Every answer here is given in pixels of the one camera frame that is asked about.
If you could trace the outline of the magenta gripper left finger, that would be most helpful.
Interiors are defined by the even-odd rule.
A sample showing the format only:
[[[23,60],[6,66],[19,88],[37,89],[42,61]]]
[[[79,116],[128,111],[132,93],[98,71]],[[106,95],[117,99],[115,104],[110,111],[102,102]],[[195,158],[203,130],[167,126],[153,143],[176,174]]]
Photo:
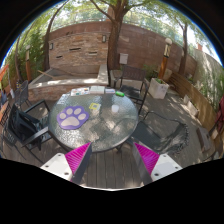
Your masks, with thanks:
[[[41,169],[79,185],[91,154],[92,144],[86,143],[66,154],[57,153]]]

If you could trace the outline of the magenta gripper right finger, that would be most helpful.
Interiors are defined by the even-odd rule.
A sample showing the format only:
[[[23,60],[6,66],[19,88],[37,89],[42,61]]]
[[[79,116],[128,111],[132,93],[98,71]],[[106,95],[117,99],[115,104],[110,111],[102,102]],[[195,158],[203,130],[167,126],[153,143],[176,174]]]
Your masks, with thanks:
[[[157,154],[150,148],[133,143],[133,156],[144,185],[182,169],[168,154]]]

